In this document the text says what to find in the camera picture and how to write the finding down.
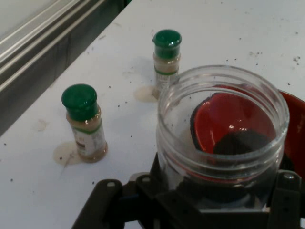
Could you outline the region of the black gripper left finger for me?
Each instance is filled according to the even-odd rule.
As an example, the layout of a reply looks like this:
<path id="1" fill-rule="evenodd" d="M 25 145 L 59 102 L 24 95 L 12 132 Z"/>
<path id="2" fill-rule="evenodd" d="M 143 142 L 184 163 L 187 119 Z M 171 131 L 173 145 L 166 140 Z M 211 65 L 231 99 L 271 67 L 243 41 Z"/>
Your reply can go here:
<path id="1" fill-rule="evenodd" d="M 130 221 L 143 229 L 199 229 L 201 214 L 155 177 L 141 175 L 125 185 L 115 179 L 98 182 L 72 228 L 123 229 Z"/>

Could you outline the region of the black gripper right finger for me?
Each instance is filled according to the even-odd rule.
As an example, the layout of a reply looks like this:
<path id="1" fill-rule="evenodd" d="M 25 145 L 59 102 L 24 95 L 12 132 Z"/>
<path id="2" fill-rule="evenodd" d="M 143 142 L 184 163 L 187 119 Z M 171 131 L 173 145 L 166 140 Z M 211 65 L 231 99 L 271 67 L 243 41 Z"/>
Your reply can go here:
<path id="1" fill-rule="evenodd" d="M 279 170 L 272 194 L 268 229 L 301 228 L 302 179 L 289 170 Z"/>

